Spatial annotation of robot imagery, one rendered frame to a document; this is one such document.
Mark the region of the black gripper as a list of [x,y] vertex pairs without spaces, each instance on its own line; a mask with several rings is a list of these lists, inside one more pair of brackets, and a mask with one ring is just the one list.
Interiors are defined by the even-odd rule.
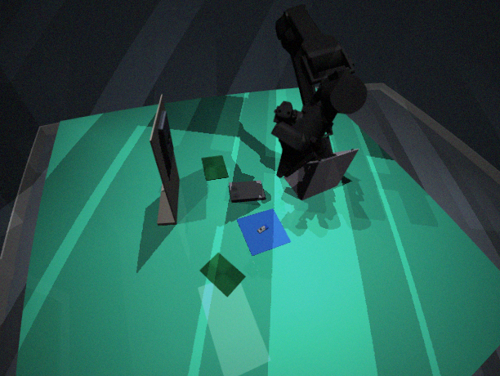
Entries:
[[279,138],[283,149],[276,174],[279,178],[289,177],[312,159],[316,159],[313,151],[322,157],[326,150],[321,139],[328,127],[333,126],[335,117],[313,103],[303,106],[301,110],[304,113],[297,126],[280,122],[271,133]]

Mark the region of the blue square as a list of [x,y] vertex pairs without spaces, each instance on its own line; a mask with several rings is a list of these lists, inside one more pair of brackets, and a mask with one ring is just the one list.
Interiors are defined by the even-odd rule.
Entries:
[[[274,209],[236,220],[252,256],[291,242]],[[259,234],[265,224],[269,228]]]

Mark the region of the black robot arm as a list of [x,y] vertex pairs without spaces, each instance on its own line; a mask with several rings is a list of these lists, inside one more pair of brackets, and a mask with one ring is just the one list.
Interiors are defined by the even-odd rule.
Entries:
[[[313,103],[327,110],[334,117],[352,114],[364,105],[367,88],[364,82],[351,75],[355,63],[344,47],[331,35],[322,34],[307,12],[306,5],[290,7],[276,22],[276,33],[283,48],[290,54],[295,69],[302,107]],[[321,83],[318,90],[315,84]],[[283,101],[274,110],[274,122],[290,126],[301,122],[304,111],[294,110],[291,102]],[[330,141],[333,129],[328,127],[321,141],[325,152],[316,159],[333,157]]]

